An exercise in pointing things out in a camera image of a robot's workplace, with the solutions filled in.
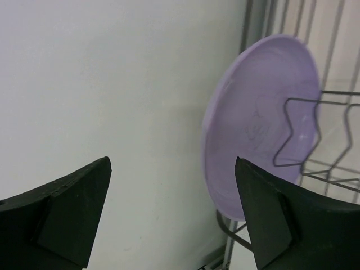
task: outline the wire grid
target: wire grid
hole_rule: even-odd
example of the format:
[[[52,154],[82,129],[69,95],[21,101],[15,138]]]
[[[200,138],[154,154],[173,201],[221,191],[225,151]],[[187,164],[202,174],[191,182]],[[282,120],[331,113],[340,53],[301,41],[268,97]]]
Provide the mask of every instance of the wire grid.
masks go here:
[[[305,44],[308,44],[312,35],[312,29],[313,29],[313,23],[314,18],[316,15],[316,12],[318,11],[318,1],[317,0],[298,0],[295,1],[297,4],[297,8],[294,8],[292,6],[292,14],[289,14],[290,6],[294,4],[294,1],[290,0],[267,0],[266,2],[266,9],[264,13],[265,21],[263,25],[262,30],[262,36],[266,37],[268,35],[274,34],[274,33],[287,33],[292,34],[295,37],[299,37],[300,34],[300,26],[305,25],[305,29],[302,29],[303,31],[303,37],[300,38],[303,40]],[[341,22],[343,20],[343,12],[345,7],[345,0],[337,0],[335,13],[332,15],[332,18],[334,18],[334,22],[332,25],[330,40],[328,42],[326,57],[325,57],[325,64],[323,66],[323,73],[322,73],[322,91],[321,91],[321,98],[319,100],[306,100],[301,98],[288,98],[286,102],[283,105],[283,111],[285,113],[287,123],[289,125],[289,129],[291,130],[290,136],[285,141],[285,143],[280,147],[280,149],[277,151],[275,156],[273,157],[273,164],[276,167],[285,167],[285,166],[300,166],[300,172],[301,172],[301,178],[299,184],[307,189],[311,189],[306,184],[304,184],[305,179],[311,179],[317,180],[318,182],[324,183],[325,185],[322,186],[319,190],[313,190],[317,193],[323,194],[325,196],[329,195],[329,189],[331,186],[335,186],[337,188],[340,188],[342,190],[346,190],[351,192],[351,198],[349,197],[349,193],[347,193],[347,201],[351,201],[352,203],[359,203],[359,193],[360,193],[360,170],[357,168],[349,168],[348,166],[342,166],[340,163],[344,158],[349,154],[352,147],[354,146],[354,133],[352,130],[352,125],[349,120],[349,114],[350,112],[357,107],[360,107],[360,103],[353,102],[354,97],[360,97],[360,93],[356,92],[356,86],[358,82],[358,76],[360,71],[360,45],[357,48],[357,55],[354,55],[353,58],[355,59],[354,68],[351,74],[351,78],[349,80],[349,85],[346,88],[341,88],[338,90],[327,90],[327,83],[329,81],[329,75],[330,75],[330,68],[331,64],[334,60],[334,49],[336,46],[336,43],[339,41],[339,29]],[[246,14],[244,19],[244,31],[242,34],[242,40],[240,44],[240,52],[244,51],[249,43],[248,37],[249,37],[249,29],[251,28],[251,12],[253,10],[254,1],[248,0],[246,4]],[[308,14],[307,18],[304,18],[304,9],[305,5],[308,8]],[[289,33],[289,31],[286,30],[287,22],[289,20],[292,20],[293,24],[293,32]],[[326,96],[335,96],[335,98],[330,98],[330,100],[326,100]],[[314,144],[312,150],[307,155],[304,161],[302,162],[294,162],[291,164],[278,164],[277,163],[277,157],[281,150],[285,147],[285,145],[291,140],[294,130],[293,126],[289,117],[289,113],[287,111],[289,102],[296,101],[296,102],[312,102],[314,103],[314,111],[313,111],[313,120],[316,126],[317,131],[317,140]],[[340,150],[339,154],[336,156],[335,160],[333,162],[327,162],[323,159],[316,159],[313,157],[316,150],[320,147],[320,144],[323,143],[323,131],[326,132],[326,130],[322,130],[320,127],[320,121],[318,117],[318,111],[319,111],[319,105],[331,105],[331,106],[338,106],[341,109],[343,109],[343,112],[341,114],[340,119],[337,119],[337,121],[342,120],[343,122],[343,130],[345,132],[345,138],[342,139],[342,143],[345,144],[345,146]],[[316,164],[319,166],[322,166],[323,169],[309,169],[307,168],[308,164]],[[337,170],[337,172],[344,172],[345,174],[351,174],[352,177],[338,177],[334,175],[334,170]],[[229,230],[223,222],[222,216],[219,212],[217,212],[217,218],[218,223],[221,227],[221,229],[233,240],[238,242],[243,247],[247,248],[251,251],[251,243],[248,243],[243,238],[236,235],[240,230],[243,230],[246,227],[246,224],[241,226],[238,229],[232,229]],[[232,222],[231,227],[236,228],[237,222]],[[228,259],[225,259],[224,262],[224,269],[227,269],[231,257],[231,249],[232,244],[229,244],[228,242]]]

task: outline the plate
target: plate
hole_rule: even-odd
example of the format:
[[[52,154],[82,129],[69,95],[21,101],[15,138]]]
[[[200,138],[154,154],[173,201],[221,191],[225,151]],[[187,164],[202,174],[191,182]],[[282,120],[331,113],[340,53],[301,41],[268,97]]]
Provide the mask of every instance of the plate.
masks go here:
[[[313,120],[320,80],[315,61],[297,38],[266,37],[244,51],[220,80],[202,123],[202,165],[216,208],[227,218],[244,221],[236,186],[236,158],[245,158],[271,174],[296,183],[300,166],[312,149]]]

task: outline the dish rack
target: dish rack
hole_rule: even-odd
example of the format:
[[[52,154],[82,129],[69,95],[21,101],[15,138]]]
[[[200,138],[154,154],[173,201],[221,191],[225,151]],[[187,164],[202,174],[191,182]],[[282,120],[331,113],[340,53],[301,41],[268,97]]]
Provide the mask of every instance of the dish rack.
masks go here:
[[[356,20],[360,22],[360,19],[356,19],[357,11],[360,11],[358,0],[267,0],[265,2],[247,0],[240,52],[258,39],[277,33],[292,34],[309,46],[320,66],[321,98],[309,100],[290,97],[283,104],[283,113],[291,132],[274,155],[273,165],[276,167],[298,166],[300,168],[299,185],[302,187],[324,196],[359,204],[360,170],[356,170],[358,167],[356,160],[360,161],[360,155],[356,157],[356,153],[360,153],[360,148],[357,151],[355,133],[357,123],[352,121],[354,112],[360,109],[360,91],[357,91],[360,90],[360,83],[358,85],[360,37],[356,37],[358,35],[356,35],[356,23],[354,23]],[[258,27],[254,23],[255,13],[257,20],[261,15],[264,17],[256,37],[250,35]],[[330,30],[322,29],[324,24]],[[354,36],[358,44],[354,44],[354,40],[349,38],[352,36],[348,31],[349,25],[355,30]],[[325,40],[320,37],[325,35],[323,32],[327,32]],[[321,45],[324,46],[322,48],[316,45],[320,39]],[[341,49],[344,51],[344,48],[350,50],[346,53],[347,58],[351,59],[351,64],[349,62],[346,65],[341,64],[340,69],[346,69],[348,76],[341,80],[333,80],[332,78],[336,75],[334,65],[341,63],[339,55]],[[314,103],[313,122],[317,139],[303,161],[294,160],[289,164],[279,164],[277,157],[291,141],[294,133],[288,113],[289,104],[292,102]],[[237,228],[237,222],[231,220],[227,226],[220,212],[217,212],[217,220],[220,228],[229,236],[223,265],[223,270],[225,270],[229,267],[234,243],[250,251],[251,244],[237,235],[246,228],[246,224]]]

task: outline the metal dish rack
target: metal dish rack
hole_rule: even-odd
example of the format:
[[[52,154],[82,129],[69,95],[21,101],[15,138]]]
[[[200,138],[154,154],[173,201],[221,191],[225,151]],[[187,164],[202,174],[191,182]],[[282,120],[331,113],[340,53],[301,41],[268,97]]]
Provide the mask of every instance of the metal dish rack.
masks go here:
[[[331,34],[330,39],[327,42],[327,52],[326,57],[324,58],[323,72],[322,72],[322,93],[321,98],[319,100],[306,100],[302,98],[288,98],[283,105],[283,111],[286,116],[286,120],[289,126],[289,130],[291,130],[291,134],[288,139],[284,142],[284,144],[277,151],[275,156],[273,157],[273,164],[276,167],[285,167],[285,166],[299,166],[301,177],[299,179],[299,184],[305,188],[308,188],[306,184],[304,184],[305,179],[311,179],[311,181],[320,181],[323,183],[323,186],[320,190],[316,190],[317,193],[321,193],[324,196],[329,196],[330,187],[334,186],[336,188],[340,188],[341,190],[346,191],[348,194],[348,201],[352,203],[359,203],[359,193],[360,193],[360,171],[341,165],[341,162],[346,158],[349,152],[353,149],[354,146],[354,132],[352,129],[352,124],[350,121],[350,113],[357,107],[360,107],[360,103],[356,103],[354,99],[356,97],[360,97],[360,92],[356,92],[356,86],[359,77],[360,71],[360,44],[357,48],[357,55],[353,55],[354,66],[352,70],[351,77],[347,81],[348,86],[346,89],[327,89],[327,83],[329,81],[330,69],[334,60],[334,50],[336,43],[339,41],[339,29],[342,20],[344,19],[344,7],[345,5],[351,5],[356,0],[336,0],[332,1],[331,4],[334,5],[336,3],[336,7],[334,7],[334,13],[331,16],[333,25],[331,26]],[[267,0],[266,7],[263,8],[263,11],[260,11],[260,5],[264,5],[262,1],[255,0],[247,0],[246,11],[245,11],[245,19],[244,19],[244,29],[242,33],[242,39],[240,44],[240,52],[244,51],[250,44],[257,41],[257,39],[263,38],[265,36],[271,35],[273,33],[289,33],[287,29],[289,25],[289,21],[292,25],[292,34],[295,37],[299,37],[300,29],[302,30],[302,38],[305,44],[309,43],[312,29],[314,25],[314,18],[316,16],[316,12],[319,8],[318,4],[320,1],[318,0]],[[253,14],[257,13],[258,16],[264,16],[264,21],[261,26],[261,34],[254,40],[249,40],[249,33],[253,28]],[[289,102],[311,102],[314,103],[314,111],[313,111],[313,121],[316,126],[317,131],[317,140],[307,155],[307,157],[302,162],[294,162],[291,164],[278,164],[277,157],[281,150],[285,147],[285,145],[291,140],[293,136],[293,126],[291,124],[291,120],[289,117],[289,113],[287,111]],[[319,158],[314,158],[314,153],[319,149],[320,145],[323,143],[323,134],[320,125],[320,120],[318,116],[318,107],[319,105],[331,105],[341,108],[343,112],[341,113],[341,122],[344,131],[344,139],[341,140],[344,147],[341,151],[335,156],[332,162],[326,162]],[[309,169],[309,164],[316,164],[318,167],[322,167],[321,169]],[[226,226],[223,220],[223,217],[219,212],[217,212],[217,220],[220,228],[229,236],[227,241],[225,259],[223,269],[228,269],[231,253],[233,249],[234,242],[242,245],[244,248],[251,251],[251,243],[238,236],[237,233],[243,230],[246,227],[246,224],[242,225],[240,228],[237,228],[237,222],[230,221],[229,226]]]

